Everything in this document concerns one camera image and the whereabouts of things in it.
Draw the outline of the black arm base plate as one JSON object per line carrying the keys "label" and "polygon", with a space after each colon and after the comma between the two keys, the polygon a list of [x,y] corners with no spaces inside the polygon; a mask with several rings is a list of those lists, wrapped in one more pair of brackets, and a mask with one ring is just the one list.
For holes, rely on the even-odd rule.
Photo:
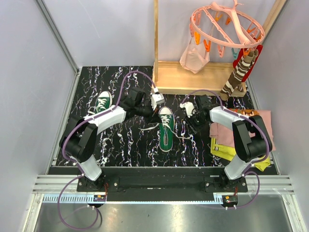
{"label": "black arm base plate", "polygon": [[105,189],[108,192],[120,192],[127,189],[194,189],[204,192],[237,192],[248,191],[245,179],[222,187],[218,176],[106,176],[97,187],[82,178],[78,181],[78,192],[99,192]]}

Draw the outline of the yellow folded garment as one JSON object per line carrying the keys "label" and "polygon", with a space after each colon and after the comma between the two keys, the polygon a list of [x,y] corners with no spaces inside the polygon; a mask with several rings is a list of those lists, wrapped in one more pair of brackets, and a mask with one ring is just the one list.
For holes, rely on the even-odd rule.
{"label": "yellow folded garment", "polygon": [[[236,155],[236,151],[233,147],[218,144],[216,138],[211,138],[211,153],[228,161],[231,161]],[[254,167],[263,172],[270,165],[270,158],[267,158],[262,162],[255,163]]]}

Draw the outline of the pink mesh laundry bag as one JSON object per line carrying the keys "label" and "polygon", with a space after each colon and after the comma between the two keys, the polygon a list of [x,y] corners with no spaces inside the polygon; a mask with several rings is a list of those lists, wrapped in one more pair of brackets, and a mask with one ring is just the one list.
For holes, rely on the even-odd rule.
{"label": "pink mesh laundry bag", "polygon": [[191,38],[180,58],[180,65],[184,69],[197,74],[209,61],[210,53],[204,46],[196,45],[194,39]]}

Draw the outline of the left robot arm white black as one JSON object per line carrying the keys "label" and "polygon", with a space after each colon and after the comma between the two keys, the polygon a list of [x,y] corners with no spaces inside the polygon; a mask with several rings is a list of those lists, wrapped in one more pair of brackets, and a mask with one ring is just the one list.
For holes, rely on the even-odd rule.
{"label": "left robot arm white black", "polygon": [[77,163],[93,191],[100,191],[104,187],[104,179],[100,177],[102,170],[94,158],[97,135],[134,116],[143,117],[146,123],[160,123],[158,105],[164,102],[161,93],[153,93],[147,99],[142,89],[134,87],[116,105],[103,112],[71,117],[59,143],[63,156],[67,155]]}

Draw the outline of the brown white striped sock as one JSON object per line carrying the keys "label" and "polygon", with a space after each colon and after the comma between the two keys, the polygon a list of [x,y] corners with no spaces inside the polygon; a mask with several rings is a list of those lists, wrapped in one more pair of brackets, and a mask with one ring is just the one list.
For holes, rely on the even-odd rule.
{"label": "brown white striped sock", "polygon": [[254,52],[250,51],[248,55],[237,63],[236,68],[233,69],[229,79],[225,83],[224,87],[220,91],[220,97],[223,101],[228,100],[235,90],[243,92],[242,79],[246,72],[249,70],[249,66],[253,60]]}

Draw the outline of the pink round clothes peg hanger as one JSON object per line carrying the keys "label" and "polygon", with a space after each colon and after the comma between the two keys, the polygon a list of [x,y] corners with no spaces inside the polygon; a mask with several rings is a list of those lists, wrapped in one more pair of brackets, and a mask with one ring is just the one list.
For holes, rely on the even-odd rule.
{"label": "pink round clothes peg hanger", "polygon": [[197,8],[190,17],[190,34],[195,43],[204,44],[206,52],[217,46],[220,58],[227,48],[244,50],[247,55],[266,37],[266,32],[254,18],[237,10],[241,5],[234,1],[232,7],[216,2]]}

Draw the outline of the white lace of sneaker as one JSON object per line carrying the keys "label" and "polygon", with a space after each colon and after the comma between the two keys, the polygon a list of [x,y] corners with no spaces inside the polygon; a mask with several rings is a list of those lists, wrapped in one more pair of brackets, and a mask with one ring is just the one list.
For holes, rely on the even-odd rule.
{"label": "white lace of sneaker", "polygon": [[171,115],[163,115],[163,116],[160,116],[160,118],[161,118],[161,123],[157,123],[155,126],[149,127],[149,128],[145,128],[145,129],[139,128],[139,130],[140,131],[149,131],[149,130],[153,130],[154,128],[158,127],[159,125],[162,125],[164,128],[168,128],[178,139],[186,139],[186,140],[193,139],[192,135],[190,135],[189,137],[178,136],[174,132],[174,130],[171,129],[171,127],[169,126],[169,122],[171,120]]}

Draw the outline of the pink shirt with pixel character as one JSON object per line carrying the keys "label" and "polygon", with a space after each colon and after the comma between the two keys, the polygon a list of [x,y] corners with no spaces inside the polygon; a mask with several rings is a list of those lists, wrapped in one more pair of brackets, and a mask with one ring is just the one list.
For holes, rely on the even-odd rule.
{"label": "pink shirt with pixel character", "polygon": [[[269,137],[272,142],[272,150],[275,151],[275,144],[273,142],[273,133],[272,133],[272,126],[271,126],[271,111],[270,110],[252,110],[252,109],[230,109],[231,111],[234,111],[236,113],[240,113],[247,116],[253,116],[253,115],[259,115],[262,117],[264,124],[266,126],[267,132],[269,134]],[[212,123],[210,125],[210,137],[215,138],[218,140],[218,143],[220,145],[225,145],[228,147],[235,147],[234,146],[234,137],[233,132],[229,128],[218,124],[218,123]]]}

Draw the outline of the aluminium rail frame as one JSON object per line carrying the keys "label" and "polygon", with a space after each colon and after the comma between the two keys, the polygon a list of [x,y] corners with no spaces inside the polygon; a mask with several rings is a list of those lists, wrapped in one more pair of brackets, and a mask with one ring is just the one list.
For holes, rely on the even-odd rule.
{"label": "aluminium rail frame", "polygon": [[147,187],[124,185],[120,179],[112,180],[102,190],[84,190],[84,184],[74,176],[40,175],[33,193],[42,194],[45,203],[88,204],[217,204],[222,205],[231,197],[258,195],[293,195],[294,189],[287,176],[249,175],[231,191],[217,189],[214,178],[208,182],[193,181],[188,187]]}

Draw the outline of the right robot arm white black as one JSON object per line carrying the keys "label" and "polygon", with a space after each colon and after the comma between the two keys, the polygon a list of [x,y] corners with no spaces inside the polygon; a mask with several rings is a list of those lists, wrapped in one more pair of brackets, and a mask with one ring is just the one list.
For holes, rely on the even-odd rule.
{"label": "right robot arm white black", "polygon": [[199,132],[207,123],[218,123],[233,132],[236,155],[224,168],[219,186],[223,191],[236,187],[236,180],[258,160],[268,156],[273,145],[261,116],[245,116],[224,106],[208,104],[203,96],[196,103],[183,101],[180,107],[185,110],[185,121],[193,133]]}

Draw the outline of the green sneaker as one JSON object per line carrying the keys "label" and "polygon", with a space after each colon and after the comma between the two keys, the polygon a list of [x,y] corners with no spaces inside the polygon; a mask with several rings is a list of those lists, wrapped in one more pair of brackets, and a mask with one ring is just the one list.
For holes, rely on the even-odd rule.
{"label": "green sneaker", "polygon": [[[171,115],[171,120],[169,122],[169,126],[172,130],[174,130],[175,120],[174,114],[168,107],[162,107],[159,110],[159,116],[163,115]],[[173,133],[168,129],[164,128],[162,125],[159,125],[159,132],[160,132],[160,142],[159,147],[163,152],[169,152],[173,146]]]}
{"label": "green sneaker", "polygon": [[109,91],[103,91],[96,99],[95,106],[90,107],[90,115],[97,114],[109,109],[112,106],[112,95]]}

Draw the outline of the red cloth on hanger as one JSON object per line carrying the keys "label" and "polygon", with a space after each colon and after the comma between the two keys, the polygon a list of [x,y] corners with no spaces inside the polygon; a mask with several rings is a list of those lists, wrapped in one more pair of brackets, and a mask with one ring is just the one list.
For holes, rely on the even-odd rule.
{"label": "red cloth on hanger", "polygon": [[[256,63],[256,61],[257,61],[257,59],[258,59],[258,57],[259,57],[259,55],[260,55],[260,53],[261,53],[261,51],[262,51],[262,49],[263,49],[263,46],[262,46],[262,45],[258,45],[257,48],[254,50],[254,57],[253,57],[253,60],[252,60],[252,62],[251,62],[251,64],[250,64],[250,66],[249,66],[249,70],[248,70],[248,71],[246,72],[246,74],[244,75],[244,77],[243,77],[243,79],[242,79],[242,82],[245,82],[245,81],[248,79],[248,77],[249,77],[249,75],[251,74],[252,69],[253,69],[253,67],[254,67],[254,65],[255,65],[255,63]],[[241,49],[241,50],[239,51],[239,54],[238,54],[237,59],[233,61],[233,68],[236,68],[237,63],[238,63],[242,58],[243,58],[243,49]]]}

